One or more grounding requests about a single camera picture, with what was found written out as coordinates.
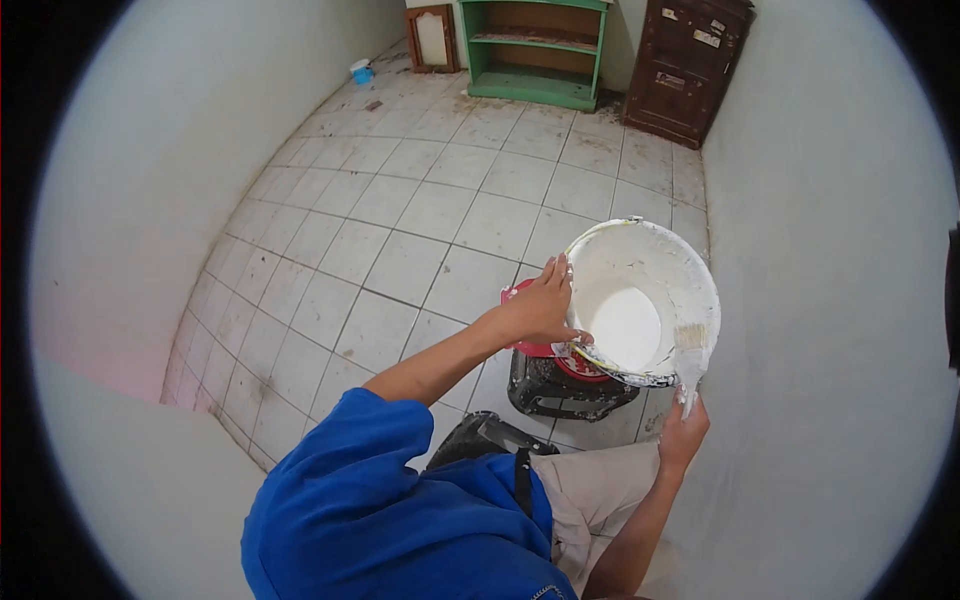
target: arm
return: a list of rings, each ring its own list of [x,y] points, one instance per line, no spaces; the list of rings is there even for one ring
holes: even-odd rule
[[[430,406],[474,367],[521,340],[549,344],[586,332],[564,324],[570,304],[566,256],[551,258],[543,273],[506,304],[435,346],[393,365],[364,384],[386,400],[412,398]]]
[[[689,417],[681,420],[683,405],[678,401],[682,397],[679,387],[673,397],[673,407],[660,435],[660,469],[654,485],[593,567],[584,589],[584,600],[632,597],[643,583],[673,499],[684,482],[686,468],[710,427],[702,398],[698,398]]]

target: wooden cabinet door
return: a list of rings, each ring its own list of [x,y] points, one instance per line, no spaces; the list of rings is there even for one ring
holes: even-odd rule
[[[627,94],[628,123],[699,146],[745,26],[743,17],[710,2],[650,0]]]

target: shelf board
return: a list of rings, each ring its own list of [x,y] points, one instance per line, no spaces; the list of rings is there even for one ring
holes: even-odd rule
[[[592,76],[582,73],[501,62],[480,73],[468,94],[593,111],[592,83]]]
[[[481,32],[470,38],[471,42],[485,44],[514,44],[558,48],[583,54],[597,53],[597,36],[578,34],[561,29],[546,29],[521,26],[503,26]]]

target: paint can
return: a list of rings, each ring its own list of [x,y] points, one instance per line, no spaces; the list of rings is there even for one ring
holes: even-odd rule
[[[353,82],[357,85],[371,81],[373,79],[373,69],[370,67],[370,59],[358,60],[352,64],[350,75],[353,76]]]
[[[593,344],[576,352],[628,385],[677,384],[674,327],[703,324],[708,354],[720,334],[720,299],[703,258],[673,231],[640,217],[596,225],[566,250],[572,273],[569,327]]]

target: blue sleeve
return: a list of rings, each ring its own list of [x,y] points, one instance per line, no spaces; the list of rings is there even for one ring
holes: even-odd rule
[[[432,434],[433,415],[422,403],[388,402],[354,388],[277,469],[308,480],[336,473],[338,504],[378,506],[417,483],[417,472],[405,465],[427,451]]]

